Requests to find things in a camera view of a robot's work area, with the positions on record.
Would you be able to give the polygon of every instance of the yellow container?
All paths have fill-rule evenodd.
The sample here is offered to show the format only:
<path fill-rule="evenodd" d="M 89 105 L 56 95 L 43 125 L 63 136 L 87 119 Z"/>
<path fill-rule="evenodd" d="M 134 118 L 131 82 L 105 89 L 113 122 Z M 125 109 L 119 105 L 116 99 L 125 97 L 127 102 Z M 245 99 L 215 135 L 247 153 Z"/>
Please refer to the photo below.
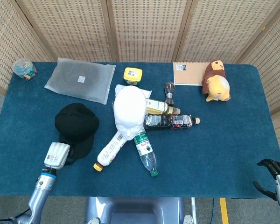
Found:
<path fill-rule="evenodd" d="M 136 68 L 126 68 L 123 79 L 129 85 L 139 85 L 142 78 L 142 70 Z"/>

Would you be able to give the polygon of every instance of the translucent bag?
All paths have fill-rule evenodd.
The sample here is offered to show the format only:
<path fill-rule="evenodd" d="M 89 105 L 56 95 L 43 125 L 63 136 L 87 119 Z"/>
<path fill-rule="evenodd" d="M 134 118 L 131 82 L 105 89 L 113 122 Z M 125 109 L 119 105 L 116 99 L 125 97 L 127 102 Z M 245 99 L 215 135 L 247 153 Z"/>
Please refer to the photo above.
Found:
<path fill-rule="evenodd" d="M 115 65 L 103 65 L 58 58 L 57 66 L 45 85 L 53 92 L 107 104 Z"/>

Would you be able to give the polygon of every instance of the cap brim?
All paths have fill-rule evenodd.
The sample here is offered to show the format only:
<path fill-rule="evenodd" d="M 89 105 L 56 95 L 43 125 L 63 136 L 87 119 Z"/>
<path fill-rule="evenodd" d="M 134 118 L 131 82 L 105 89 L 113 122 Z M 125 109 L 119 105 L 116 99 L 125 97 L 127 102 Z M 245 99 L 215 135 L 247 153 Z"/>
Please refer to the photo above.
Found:
<path fill-rule="evenodd" d="M 89 154 L 93 146 L 94 135 L 90 135 L 83 141 L 73 142 L 63 135 L 59 135 L 59 142 L 68 144 L 74 150 L 70 154 L 74 157 L 74 159 L 82 159 Z"/>

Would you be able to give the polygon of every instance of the spiral notebook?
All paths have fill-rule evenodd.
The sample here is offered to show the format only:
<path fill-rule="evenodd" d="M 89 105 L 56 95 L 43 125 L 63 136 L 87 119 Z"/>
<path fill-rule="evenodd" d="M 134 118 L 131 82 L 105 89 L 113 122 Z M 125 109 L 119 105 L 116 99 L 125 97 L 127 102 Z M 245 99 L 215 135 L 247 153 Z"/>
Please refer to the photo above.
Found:
<path fill-rule="evenodd" d="M 201 81 L 209 62 L 173 62 L 175 85 L 202 85 Z"/>

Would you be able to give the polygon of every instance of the floor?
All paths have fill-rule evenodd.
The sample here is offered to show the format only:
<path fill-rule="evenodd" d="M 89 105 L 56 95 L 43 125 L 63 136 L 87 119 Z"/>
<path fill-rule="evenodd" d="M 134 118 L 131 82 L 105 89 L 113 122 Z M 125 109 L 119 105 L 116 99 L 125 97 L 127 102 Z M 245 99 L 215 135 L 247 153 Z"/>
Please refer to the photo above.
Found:
<path fill-rule="evenodd" d="M 0 107 L 4 97 L 0 95 Z M 0 196 L 0 219 L 12 217 L 27 208 L 29 196 Z M 196 198 L 198 224 L 208 224 L 212 216 L 212 198 Z M 280 207 L 271 199 L 227 199 L 230 224 L 280 224 Z M 191 214 L 190 200 L 184 199 L 185 214 Z M 42 213 L 42 224 L 81 224 L 86 197 L 49 196 Z M 222 224 L 219 199 L 214 201 L 213 224 Z"/>

